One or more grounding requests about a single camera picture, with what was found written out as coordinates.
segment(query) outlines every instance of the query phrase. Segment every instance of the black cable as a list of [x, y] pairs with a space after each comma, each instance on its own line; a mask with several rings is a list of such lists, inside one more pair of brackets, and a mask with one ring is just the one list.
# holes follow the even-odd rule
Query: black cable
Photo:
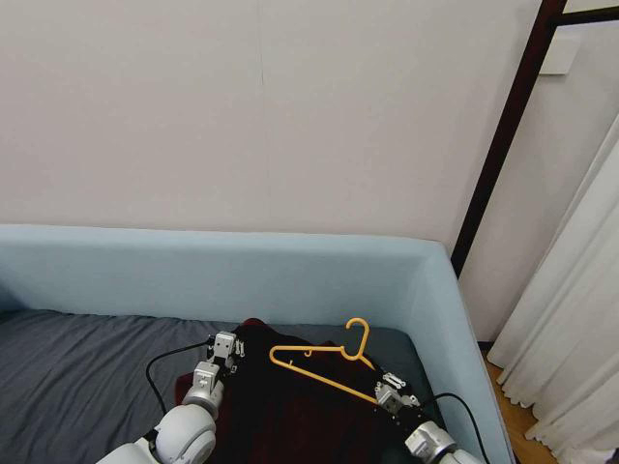
[[475, 421], [475, 418], [473, 417], [473, 413], [472, 413], [471, 409], [468, 407], [468, 404], [466, 404], [466, 401], [464, 401], [462, 398], [460, 398], [457, 394], [453, 394], [453, 393], [440, 393], [440, 394], [436, 394], [432, 398], [424, 401], [422, 403], [421, 407], [424, 408], [429, 403], [435, 403], [437, 399], [443, 398], [445, 396], [449, 396], [451, 398], [457, 399], [462, 404], [462, 406], [464, 406], [464, 409], [466, 409], [466, 412], [468, 413], [468, 417], [471, 419], [471, 422], [473, 422], [473, 428], [475, 429], [475, 435], [477, 436], [477, 441], [480, 444], [480, 449], [482, 450], [482, 455], [484, 456], [484, 460], [486, 461], [486, 464], [490, 464], [490, 461], [487, 458], [486, 450], [484, 449], [484, 443], [482, 442], [482, 434], [480, 433], [480, 429], [477, 426], [477, 422]]
[[206, 341], [201, 341], [200, 343], [195, 343], [194, 345], [189, 345], [183, 348], [177, 348], [176, 350], [161, 353], [160, 355], [157, 355], [152, 360], [150, 360], [148, 364], [146, 364], [146, 380], [148, 380], [148, 383], [151, 386], [151, 389], [153, 389], [153, 393], [157, 397], [157, 401], [159, 401], [159, 405], [162, 408], [162, 412], [164, 415], [167, 413], [167, 410], [165, 409], [165, 404], [163, 403], [162, 394], [159, 393], [159, 390], [157, 389], [157, 386], [155, 385], [155, 382], [153, 382], [153, 379], [151, 377], [151, 365], [153, 365], [155, 361], [158, 361], [161, 358], [165, 358], [166, 356], [175, 355], [176, 353], [181, 353], [183, 351], [189, 351], [189, 350], [192, 350], [193, 348], [198, 348], [200, 346], [208, 345], [209, 343], [212, 343], [212, 342], [213, 342], [213, 336], [210, 335]]

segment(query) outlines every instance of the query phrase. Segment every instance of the bed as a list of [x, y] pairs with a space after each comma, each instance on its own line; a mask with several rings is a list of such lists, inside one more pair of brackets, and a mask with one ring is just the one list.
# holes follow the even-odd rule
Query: bed
[[[0, 425], [0, 462], [94, 462], [138, 438], [160, 417], [143, 365], [161, 351], [248, 317], [345, 343], [351, 316], [372, 325], [368, 352], [381, 364], [421, 397], [462, 396], [491, 462], [514, 462], [438, 243], [3, 225], [0, 311], [0, 415], [11, 418]], [[198, 360], [189, 352], [158, 366], [168, 404], [174, 379]], [[459, 405], [440, 413], [479, 456]]]

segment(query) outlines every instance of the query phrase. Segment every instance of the gray bed sheet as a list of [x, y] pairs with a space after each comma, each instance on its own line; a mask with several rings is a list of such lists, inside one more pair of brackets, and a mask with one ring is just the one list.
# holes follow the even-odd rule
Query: gray bed sheet
[[[135, 441], [162, 416], [144, 377], [146, 363], [236, 325], [50, 310], [0, 312], [0, 463], [94, 463]], [[356, 351], [360, 339], [360, 332], [344, 327], [274, 328], [312, 343], [344, 344], [349, 352]], [[366, 353], [409, 381], [421, 400], [431, 396], [405, 333], [371, 328]], [[153, 366], [168, 408], [174, 405], [176, 378], [193, 371], [202, 355], [192, 350]], [[395, 451], [385, 460], [403, 462]]]

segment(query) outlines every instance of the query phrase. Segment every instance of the yellow clothes hanger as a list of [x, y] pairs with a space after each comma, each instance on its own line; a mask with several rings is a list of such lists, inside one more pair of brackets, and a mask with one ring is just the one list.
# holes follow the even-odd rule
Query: yellow clothes hanger
[[369, 401], [372, 404], [378, 404], [378, 402], [376, 401], [376, 398], [372, 398], [371, 396], [361, 393], [360, 391], [353, 390], [350, 387], [347, 387], [346, 385], [341, 384], [339, 382], [335, 382], [331, 379], [327, 379], [326, 377], [323, 377], [322, 375], [314, 374], [313, 372], [309, 372], [308, 370], [302, 369], [301, 367], [297, 367], [296, 365], [292, 363], [292, 360], [286, 363], [286, 362], [278, 360], [275, 357], [275, 353], [278, 351], [304, 351], [306, 357], [310, 357], [311, 353], [314, 351], [338, 351], [341, 353], [341, 355], [346, 360], [349, 360], [349, 361], [360, 360], [363, 363], [365, 363], [368, 367], [370, 367], [372, 370], [376, 370], [374, 366], [371, 364], [371, 362], [364, 356], [364, 350], [366, 349], [366, 343], [368, 342], [368, 336], [369, 336], [369, 324], [366, 322], [365, 319], [362, 319], [361, 317], [353, 317], [346, 323], [346, 328], [350, 329], [350, 327], [353, 324], [361, 324], [364, 327], [364, 334], [361, 337], [361, 344], [359, 345], [359, 350], [357, 351], [356, 355], [351, 356], [348, 353], [346, 353], [346, 350], [344, 349], [343, 346], [276, 345], [273, 348], [271, 348], [271, 351], [269, 352], [269, 359], [271, 360], [272, 363], [280, 365], [281, 367], [294, 370], [295, 372], [298, 372], [303, 375], [307, 375], [308, 377], [311, 377], [312, 379], [322, 382], [323, 384], [327, 384], [327, 385], [330, 385], [331, 387], [335, 387], [336, 389], [340, 389], [344, 392], [354, 394], [355, 396], [362, 398], [365, 401]]

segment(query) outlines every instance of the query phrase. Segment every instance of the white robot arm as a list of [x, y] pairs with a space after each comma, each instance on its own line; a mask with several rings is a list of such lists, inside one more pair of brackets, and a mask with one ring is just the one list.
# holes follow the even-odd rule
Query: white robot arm
[[213, 355], [200, 362], [183, 404], [135, 443], [127, 443], [98, 464], [202, 464], [215, 448], [215, 420], [223, 397], [223, 372], [235, 372], [235, 357], [244, 357], [243, 342], [234, 333], [220, 332]]
[[374, 391], [378, 406], [392, 417], [408, 451], [424, 464], [482, 464], [459, 449], [449, 433], [429, 419], [415, 396], [399, 393], [405, 386], [405, 382], [388, 372]]

